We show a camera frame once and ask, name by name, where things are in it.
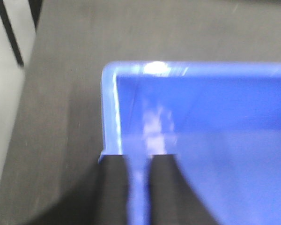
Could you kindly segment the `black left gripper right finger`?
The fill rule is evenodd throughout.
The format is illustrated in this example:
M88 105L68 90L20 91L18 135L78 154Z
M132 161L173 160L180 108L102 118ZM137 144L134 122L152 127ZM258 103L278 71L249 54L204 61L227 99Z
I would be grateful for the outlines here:
M155 155L149 173L151 225L217 225L180 172L174 155Z

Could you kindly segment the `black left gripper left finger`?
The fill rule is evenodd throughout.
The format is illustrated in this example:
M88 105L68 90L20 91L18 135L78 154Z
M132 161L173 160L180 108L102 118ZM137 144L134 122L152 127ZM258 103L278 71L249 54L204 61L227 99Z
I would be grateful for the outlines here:
M32 225L126 225L128 177L124 157L104 156Z

